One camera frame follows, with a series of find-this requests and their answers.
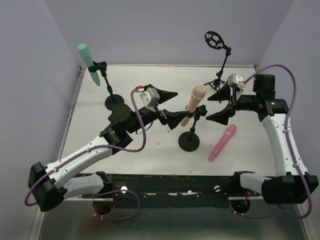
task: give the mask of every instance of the microphone stand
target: microphone stand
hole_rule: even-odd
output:
[[[200,117],[201,116],[204,117],[207,114],[207,112],[208,111],[206,109],[206,106],[201,105],[201,106],[198,106],[196,110],[190,113],[190,115],[188,116],[188,117],[193,117],[194,121],[190,130],[182,133],[179,136],[178,144],[182,150],[186,152],[193,152],[199,147],[200,139],[198,135],[195,133],[196,124],[197,124],[197,121],[200,119]]]
[[[115,106],[119,104],[124,104],[125,101],[122,96],[113,93],[113,89],[109,84],[107,79],[107,63],[105,61],[102,62],[93,62],[94,66],[88,67],[90,73],[95,73],[96,71],[101,72],[101,76],[104,78],[106,83],[106,89],[109,92],[110,96],[108,96],[104,102],[105,107],[112,111]]]
[[[207,82],[204,84],[205,86],[209,85],[215,91],[219,91],[221,83],[222,84],[225,83],[225,81],[221,80],[221,77],[222,77],[222,74],[224,73],[224,68],[225,68],[227,59],[231,55],[231,47],[228,47],[225,44],[223,38],[218,33],[214,32],[214,31],[208,31],[205,34],[204,38],[210,48],[215,49],[215,50],[220,50],[220,49],[225,50],[225,58],[224,58],[221,70],[216,73],[217,78],[213,81],[210,81],[210,82]]]

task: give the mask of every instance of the white robotic arm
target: white robotic arm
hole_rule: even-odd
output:
[[[125,149],[125,147],[132,142],[129,134],[143,128],[143,125],[159,120],[162,125],[168,125],[170,129],[174,129],[183,118],[190,114],[189,111],[169,112],[165,109],[158,109],[159,104],[177,96],[178,93],[160,90],[149,84],[137,87],[131,94],[142,88],[144,91],[140,97],[145,107],[138,109],[133,100],[136,113],[126,104],[118,106],[108,118],[110,125],[86,146],[46,166],[42,166],[38,162],[31,167],[28,180],[30,191],[25,199],[27,206],[33,205],[28,203],[31,193],[41,211],[46,212],[58,206],[66,198],[83,194],[97,194],[101,191],[103,193],[109,192],[112,183],[105,173],[99,174],[97,172],[90,176],[75,176],[92,164],[121,150],[141,151],[146,142],[145,133],[141,148],[131,150]]]
[[[299,176],[285,136],[285,118],[285,114],[275,114],[274,116],[268,115],[262,120],[262,125],[268,135],[273,153],[276,177],[286,176],[288,174],[292,176]],[[301,160],[291,131],[290,120],[288,121],[288,129],[290,129],[289,136],[294,150],[294,155],[298,161],[298,165],[303,173],[307,173],[308,170]],[[241,186],[245,189],[255,191],[260,195],[263,194],[262,184],[266,180],[270,180],[270,178],[260,176],[256,173],[242,173],[240,175]]]
[[[309,175],[308,170],[301,160],[293,134],[290,119],[288,129],[285,130],[286,116],[289,111],[284,99],[276,99],[275,76],[258,74],[253,82],[255,95],[244,95],[246,82],[235,74],[228,77],[227,83],[208,101],[228,100],[225,109],[206,117],[207,120],[228,125],[230,117],[236,111],[254,111],[262,123],[271,145],[275,177],[265,177],[254,172],[237,172],[239,185],[245,189],[255,191],[263,196],[268,204],[300,204],[307,199],[306,185],[310,192],[318,186],[317,176]],[[291,142],[289,148],[287,133]]]

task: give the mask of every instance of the green cylindrical object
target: green cylindrical object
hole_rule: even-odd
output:
[[[85,65],[89,68],[94,66],[94,62],[92,61],[91,51],[88,46],[84,43],[78,45],[78,51],[83,59]],[[100,86],[100,78],[97,72],[90,72],[91,78],[97,86]]]

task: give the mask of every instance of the white table surface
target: white table surface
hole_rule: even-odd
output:
[[[183,111],[189,102],[191,90],[197,84],[212,81],[220,70],[217,67],[174,67],[174,66],[108,66],[107,77],[115,94],[120,94],[126,104],[133,109],[130,92],[136,86],[152,84],[156,88],[178,92],[178,96],[161,104],[159,109]],[[254,68],[225,68],[222,79],[236,73],[244,79],[254,73]],[[67,134],[62,156],[65,157],[88,144],[110,123],[111,114],[105,108],[108,96],[106,83],[100,77],[97,87],[87,70],[76,102],[75,110]],[[251,94],[253,80],[244,94]],[[207,88],[206,97],[215,91]],[[143,107],[138,94],[138,107]],[[213,102],[204,99],[208,115],[222,110],[227,102]],[[208,156],[217,144],[226,126],[201,117],[195,132],[200,138],[200,146],[194,152],[185,152],[178,145],[181,133],[189,131],[193,120],[186,127],[180,125],[174,130],[162,126],[157,120],[147,133],[146,147],[138,153],[120,151],[88,167],[84,173],[104,171],[107,174],[161,174],[161,175],[233,175],[235,171],[254,171],[265,176],[274,176],[275,167],[269,139],[265,129],[254,112],[238,111],[230,118],[230,124],[237,125],[237,132],[219,156],[208,161]],[[139,148],[142,134],[131,134],[133,142],[129,149]]]

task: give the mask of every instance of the white wall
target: white wall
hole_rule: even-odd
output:
[[[0,239],[26,240],[29,169],[57,158],[79,67],[43,0],[1,1],[0,33]]]
[[[264,53],[259,68],[279,63],[293,71],[297,80],[296,103],[291,115],[294,138],[309,173],[320,178],[319,9],[319,0],[295,0]],[[275,68],[266,73],[275,74],[277,97],[290,103],[293,91],[290,76]],[[319,187],[312,194],[312,200],[313,213],[307,221],[320,236]]]
[[[77,62],[86,43],[108,64],[219,64],[223,50],[207,31],[232,47],[228,64],[257,64],[293,0],[45,0]]]

